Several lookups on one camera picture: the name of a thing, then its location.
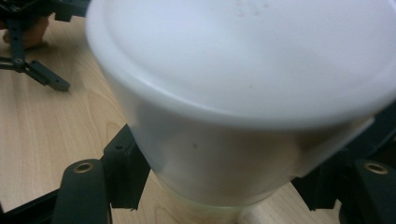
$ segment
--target black plastic bracket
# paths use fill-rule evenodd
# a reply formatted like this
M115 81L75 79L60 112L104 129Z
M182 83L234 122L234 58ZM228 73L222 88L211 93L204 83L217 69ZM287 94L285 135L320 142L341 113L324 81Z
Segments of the black plastic bracket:
M51 0L56 21L71 21L73 16L85 17L90 0Z
M396 171L384 163L360 160L354 165L353 192L367 223L396 223Z
M394 190L396 179L389 177L387 185L376 186L376 180L364 178L365 171L361 168L360 160L369 160L373 163L388 166L389 170L396 167L396 102L389 105L382 112L375 116L375 122L361 135L351 141L346 147L336 153L332 158L323 162L317 169L303 178L295 178L291 181L293 186L302 196L305 204L310 210L332 209L338 199L343 204L340 211L340 221L343 224L361 223L396 223L388 222L380 218L383 208L392 208L396 211L396 198L387 193L387 190ZM375 195L380 200L389 195L388 200L382 201L381 207L373 205L375 202L361 199L370 198ZM362 204L370 209L363 209ZM388 213L389 218L396 218L396 214Z
M51 223L111 223L99 160L78 161L66 168Z
M27 63L23 49L21 22L17 20L7 20L9 31L11 58L0 57L0 69L14 70L24 73L43 86L50 86L56 91L68 91L70 84L50 71L46 66L38 61Z
M0 223L111 223L110 205L137 209L149 171L125 125L106 146L101 160L70 165L59 189L6 213L0 209Z

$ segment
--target white plastic container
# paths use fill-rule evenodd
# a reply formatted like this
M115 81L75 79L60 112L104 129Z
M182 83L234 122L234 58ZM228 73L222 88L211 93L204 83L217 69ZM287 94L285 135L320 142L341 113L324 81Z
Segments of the white plastic container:
M211 208L307 174L396 97L394 1L92 0L87 19L151 168Z

